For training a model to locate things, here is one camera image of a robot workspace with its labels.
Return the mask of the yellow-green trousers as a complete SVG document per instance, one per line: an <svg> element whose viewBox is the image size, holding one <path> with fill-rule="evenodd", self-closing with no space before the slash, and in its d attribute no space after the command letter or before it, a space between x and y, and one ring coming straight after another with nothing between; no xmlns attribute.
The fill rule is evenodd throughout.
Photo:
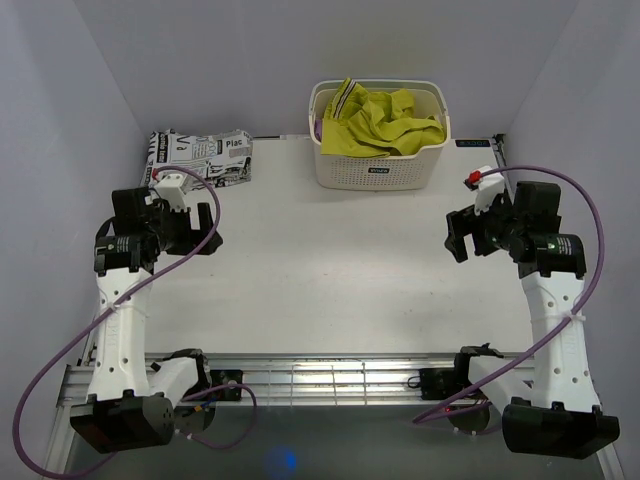
<svg viewBox="0 0 640 480"><path fill-rule="evenodd" d="M347 78L325 108L321 153L352 158L412 156L445 139L445 128L435 116L415 114L409 90L371 92Z"/></svg>

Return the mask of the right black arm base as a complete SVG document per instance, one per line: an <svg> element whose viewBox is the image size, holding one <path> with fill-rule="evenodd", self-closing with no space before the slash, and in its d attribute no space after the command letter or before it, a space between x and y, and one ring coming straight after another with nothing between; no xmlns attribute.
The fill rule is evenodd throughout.
<svg viewBox="0 0 640 480"><path fill-rule="evenodd" d="M420 392L423 401L441 401L457 393L466 387L465 381L460 381L453 368L422 368L418 374L407 380L407 387ZM445 407L443 413L453 413L485 404L483 409L454 416L448 416L447 420L458 432L464 434L481 434L489 429L491 418L488 400L482 393L473 393L466 396L470 404L452 404Z"/></svg>

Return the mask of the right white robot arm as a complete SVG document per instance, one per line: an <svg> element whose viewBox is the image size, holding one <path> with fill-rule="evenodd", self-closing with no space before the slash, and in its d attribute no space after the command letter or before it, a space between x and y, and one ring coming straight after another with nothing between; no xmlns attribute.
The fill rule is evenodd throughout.
<svg viewBox="0 0 640 480"><path fill-rule="evenodd" d="M464 397L480 391L501 415L503 439L515 453L585 459L618 439L619 421L603 413L593 386L579 301L585 293L583 243L560 231L561 189L521 182L514 196L503 179L470 180L473 205L447 216L446 248L457 262L474 252L506 251L518 269L534 341L534 377L521 380L497 351L464 347L451 382Z"/></svg>

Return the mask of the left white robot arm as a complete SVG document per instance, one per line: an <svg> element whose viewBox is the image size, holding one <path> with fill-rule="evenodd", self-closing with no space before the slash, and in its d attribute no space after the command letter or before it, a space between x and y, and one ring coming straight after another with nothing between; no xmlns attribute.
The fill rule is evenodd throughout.
<svg viewBox="0 0 640 480"><path fill-rule="evenodd" d="M158 257L213 254L223 243L211 207L195 211L180 193L149 187L116 190L114 214L98 230L94 271L101 311L96 362L86 400L71 410L73 429L97 452L166 445L180 400L205 397L212 387L208 360L182 349L147 373L145 323Z"/></svg>

